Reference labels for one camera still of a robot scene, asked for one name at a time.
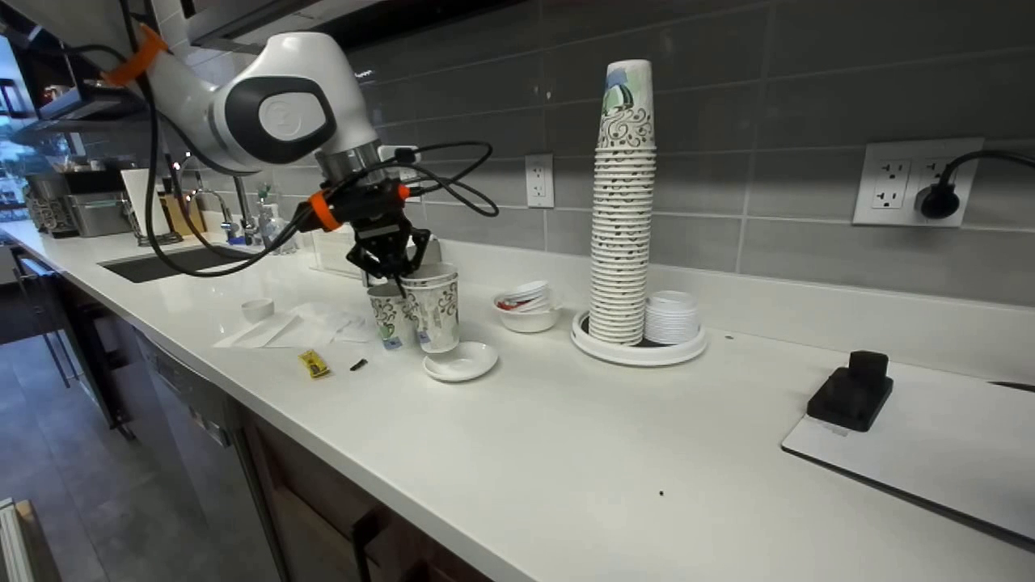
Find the gray tile wall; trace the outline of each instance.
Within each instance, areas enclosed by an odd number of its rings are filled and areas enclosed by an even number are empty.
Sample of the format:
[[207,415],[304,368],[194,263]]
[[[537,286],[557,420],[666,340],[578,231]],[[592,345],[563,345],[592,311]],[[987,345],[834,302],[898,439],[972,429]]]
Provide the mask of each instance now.
[[[851,226],[863,146],[985,137],[1035,154],[1031,0],[527,0],[354,54],[387,143],[488,138],[474,183],[502,221],[437,197],[451,240],[589,251],[601,70],[653,59],[653,258],[775,279],[1035,302],[1035,171],[982,166],[964,230]],[[522,158],[557,154],[557,211]],[[266,173],[284,193],[315,166]]]

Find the counter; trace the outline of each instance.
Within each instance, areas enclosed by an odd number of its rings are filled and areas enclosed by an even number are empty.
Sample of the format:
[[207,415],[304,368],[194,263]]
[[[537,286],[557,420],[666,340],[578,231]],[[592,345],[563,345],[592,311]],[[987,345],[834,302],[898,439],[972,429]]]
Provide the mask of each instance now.
[[356,279],[271,256],[129,285],[97,264],[139,256],[129,236],[3,231],[491,579],[1035,579],[1022,546],[781,453],[842,350],[713,325],[700,361],[618,368],[575,351],[565,323],[494,325],[488,297],[516,273],[481,267],[463,273],[463,335],[502,351],[488,378],[437,385],[367,340],[312,381],[297,350],[215,341],[255,286],[367,313]]

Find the floor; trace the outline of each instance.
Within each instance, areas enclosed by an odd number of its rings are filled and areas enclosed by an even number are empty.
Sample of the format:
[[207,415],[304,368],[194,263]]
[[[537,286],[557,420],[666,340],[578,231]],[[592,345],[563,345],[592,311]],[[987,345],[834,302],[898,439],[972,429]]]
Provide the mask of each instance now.
[[0,498],[30,498],[66,582],[220,579],[199,500],[66,388],[41,340],[0,341]]

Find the stack of paper cups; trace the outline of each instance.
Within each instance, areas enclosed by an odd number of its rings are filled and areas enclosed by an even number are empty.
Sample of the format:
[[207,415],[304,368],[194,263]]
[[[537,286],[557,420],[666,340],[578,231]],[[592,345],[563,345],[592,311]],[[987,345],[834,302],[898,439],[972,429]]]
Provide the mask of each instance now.
[[653,166],[651,61],[613,61],[592,183],[589,335],[601,341],[644,340]]

